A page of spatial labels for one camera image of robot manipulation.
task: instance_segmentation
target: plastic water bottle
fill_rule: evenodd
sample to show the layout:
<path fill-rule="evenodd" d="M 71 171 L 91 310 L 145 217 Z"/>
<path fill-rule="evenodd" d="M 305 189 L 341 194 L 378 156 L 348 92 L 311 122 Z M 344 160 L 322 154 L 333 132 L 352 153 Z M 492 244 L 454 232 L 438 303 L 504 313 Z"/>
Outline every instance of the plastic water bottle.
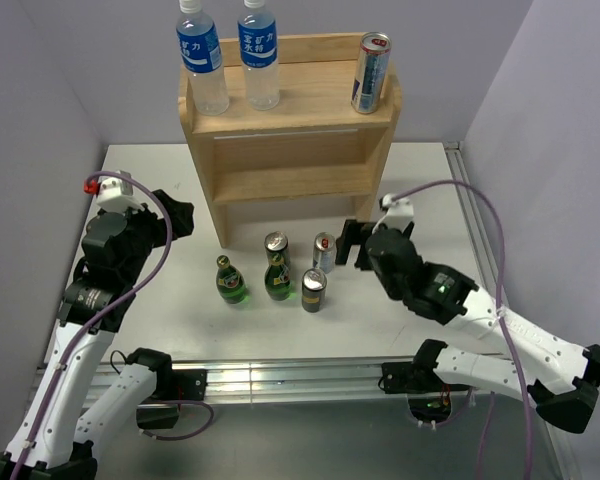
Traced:
<path fill-rule="evenodd" d="M 202 11 L 200 0 L 180 0 L 180 11 L 180 53 L 193 87 L 193 101 L 200 113 L 219 115 L 229 107 L 229 94 L 216 26 Z"/>
<path fill-rule="evenodd" d="M 256 110 L 273 108 L 280 100 L 276 19 L 265 3 L 244 0 L 246 10 L 238 20 L 247 100 Z"/>

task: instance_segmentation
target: wooden shelf board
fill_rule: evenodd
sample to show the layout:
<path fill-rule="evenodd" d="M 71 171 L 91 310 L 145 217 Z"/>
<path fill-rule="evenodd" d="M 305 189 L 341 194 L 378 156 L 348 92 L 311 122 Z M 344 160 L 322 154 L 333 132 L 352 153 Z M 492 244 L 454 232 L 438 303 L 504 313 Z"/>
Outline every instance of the wooden shelf board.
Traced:
<path fill-rule="evenodd" d="M 369 115 L 359 114 L 351 107 L 356 63 L 347 60 L 281 64 L 280 103 L 264 112 L 254 110 L 247 102 L 242 67 L 227 67 L 229 108 L 215 117 L 195 114 L 192 133 L 224 136 L 388 126 L 393 106 L 385 98 L 380 108 Z"/>
<path fill-rule="evenodd" d="M 365 164 L 290 167 L 217 173 L 213 203 L 223 205 L 370 193 L 372 178 Z"/>

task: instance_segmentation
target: white table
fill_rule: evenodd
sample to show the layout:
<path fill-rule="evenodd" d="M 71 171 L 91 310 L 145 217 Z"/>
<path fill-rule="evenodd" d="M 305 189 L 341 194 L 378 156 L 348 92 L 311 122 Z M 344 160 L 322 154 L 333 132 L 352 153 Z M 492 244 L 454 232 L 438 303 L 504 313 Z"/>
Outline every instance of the white table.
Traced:
<path fill-rule="evenodd" d="M 127 312 L 112 349 L 131 352 L 147 347 L 180 361 L 361 358 L 413 355 L 425 339 L 437 338 L 477 353 L 493 353 L 473 338 L 419 318 L 391 301 L 373 272 L 354 269 L 357 249 L 346 267 L 329 274 L 324 309 L 316 314 L 302 309 L 298 280 L 311 266 L 313 239 L 321 231 L 340 235 L 344 220 L 352 216 L 349 199 L 234 206 L 229 214 L 233 241 L 223 250 L 186 145 L 111 146 L 103 169 L 126 170 L 151 190 L 161 188 L 174 199 L 195 205 L 193 235 L 173 244 L 163 270 Z M 451 178 L 451 173 L 441 144 L 394 144 L 379 194 L 442 178 Z M 456 190 L 437 187 L 412 200 L 413 240 L 420 254 L 453 265 L 479 282 Z M 87 218 L 96 211 L 92 205 Z M 378 211 L 373 218 L 379 218 Z M 264 289 L 263 241 L 274 230 L 289 237 L 296 282 L 296 294 L 284 302 L 271 300 Z M 153 252 L 143 275 L 160 253 Z M 222 253 L 249 286 L 249 300 L 237 306 L 227 305 L 216 290 L 215 260 Z"/>

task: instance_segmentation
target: white bottle cap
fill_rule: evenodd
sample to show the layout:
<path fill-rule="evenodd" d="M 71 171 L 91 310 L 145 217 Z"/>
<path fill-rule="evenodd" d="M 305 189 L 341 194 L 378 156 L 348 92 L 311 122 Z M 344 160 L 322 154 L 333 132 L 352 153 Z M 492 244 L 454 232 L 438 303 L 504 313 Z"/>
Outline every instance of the white bottle cap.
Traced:
<path fill-rule="evenodd" d="M 202 10 L 200 0 L 180 0 L 180 11 L 182 13 L 198 13 Z"/>
<path fill-rule="evenodd" d="M 244 6 L 247 8 L 260 8 L 264 7 L 267 0 L 244 0 Z"/>

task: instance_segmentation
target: white wall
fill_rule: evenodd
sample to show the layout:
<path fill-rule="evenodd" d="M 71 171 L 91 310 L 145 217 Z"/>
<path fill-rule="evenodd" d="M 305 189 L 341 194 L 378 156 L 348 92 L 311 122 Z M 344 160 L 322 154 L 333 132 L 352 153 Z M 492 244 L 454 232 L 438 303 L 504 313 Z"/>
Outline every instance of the white wall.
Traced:
<path fill-rule="evenodd" d="M 20 2 L 107 143 L 184 142 L 176 108 L 177 0 Z M 235 37 L 241 0 L 203 2 L 219 34 Z M 280 34 L 387 32 L 405 94 L 396 138 L 461 140 L 531 0 L 269 4 Z"/>
<path fill-rule="evenodd" d="M 503 217 L 513 307 L 600 343 L 600 0 L 534 1 L 465 158 Z M 573 444 L 584 478 L 600 480 L 600 399 Z"/>
<path fill-rule="evenodd" d="M 0 0 L 0 451 L 55 318 L 102 148 L 16 0 Z"/>

